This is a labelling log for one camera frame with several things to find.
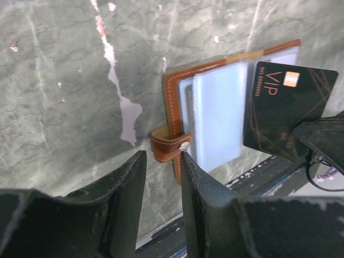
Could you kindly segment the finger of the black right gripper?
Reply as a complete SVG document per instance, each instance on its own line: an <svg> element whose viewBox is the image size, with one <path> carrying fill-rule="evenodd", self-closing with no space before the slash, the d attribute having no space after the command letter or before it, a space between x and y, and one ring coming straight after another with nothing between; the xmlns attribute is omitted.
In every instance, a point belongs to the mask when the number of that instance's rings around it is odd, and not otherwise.
<svg viewBox="0 0 344 258"><path fill-rule="evenodd" d="M301 123L292 132L296 139L343 174L343 112Z"/></svg>

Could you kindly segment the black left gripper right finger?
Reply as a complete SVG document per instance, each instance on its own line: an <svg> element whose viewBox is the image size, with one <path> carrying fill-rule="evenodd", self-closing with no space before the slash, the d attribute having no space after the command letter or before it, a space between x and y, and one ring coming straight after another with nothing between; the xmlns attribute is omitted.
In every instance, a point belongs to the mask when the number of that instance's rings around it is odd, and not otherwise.
<svg viewBox="0 0 344 258"><path fill-rule="evenodd" d="M238 195L181 154L188 257L343 257L343 199Z"/></svg>

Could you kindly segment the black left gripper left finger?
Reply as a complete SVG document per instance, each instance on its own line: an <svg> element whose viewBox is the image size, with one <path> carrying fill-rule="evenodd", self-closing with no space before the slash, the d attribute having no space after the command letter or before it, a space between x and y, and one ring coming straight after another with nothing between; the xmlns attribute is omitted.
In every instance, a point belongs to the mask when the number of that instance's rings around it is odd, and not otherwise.
<svg viewBox="0 0 344 258"><path fill-rule="evenodd" d="M1 257L135 257L147 156L68 195L1 190Z"/></svg>

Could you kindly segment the grey white credit card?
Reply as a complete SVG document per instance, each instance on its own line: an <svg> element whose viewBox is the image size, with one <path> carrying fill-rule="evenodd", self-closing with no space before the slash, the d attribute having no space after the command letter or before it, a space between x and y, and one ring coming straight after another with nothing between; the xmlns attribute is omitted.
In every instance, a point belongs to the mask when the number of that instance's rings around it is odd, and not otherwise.
<svg viewBox="0 0 344 258"><path fill-rule="evenodd" d="M243 129L251 149L301 161L307 147L295 138L299 124L321 118L339 73L335 70L259 61Z"/></svg>

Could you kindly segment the brown leather card holder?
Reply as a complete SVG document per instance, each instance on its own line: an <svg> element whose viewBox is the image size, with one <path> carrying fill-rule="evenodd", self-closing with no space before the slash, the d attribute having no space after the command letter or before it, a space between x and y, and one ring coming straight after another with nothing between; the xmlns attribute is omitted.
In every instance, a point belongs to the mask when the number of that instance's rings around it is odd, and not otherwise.
<svg viewBox="0 0 344 258"><path fill-rule="evenodd" d="M255 65L293 65L301 40L234 54L168 73L163 78L167 124L151 133L156 161L172 162L181 181L181 153L210 172L240 156Z"/></svg>

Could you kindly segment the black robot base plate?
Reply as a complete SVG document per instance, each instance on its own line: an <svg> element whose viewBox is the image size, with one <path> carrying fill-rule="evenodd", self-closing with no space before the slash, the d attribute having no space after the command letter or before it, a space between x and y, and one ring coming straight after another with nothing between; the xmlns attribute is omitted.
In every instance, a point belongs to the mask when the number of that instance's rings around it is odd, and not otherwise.
<svg viewBox="0 0 344 258"><path fill-rule="evenodd" d="M226 186L244 195L286 196L307 182L305 163L296 164L273 156L231 180ZM183 214L178 213L140 238L135 254L136 257L185 257L187 248Z"/></svg>

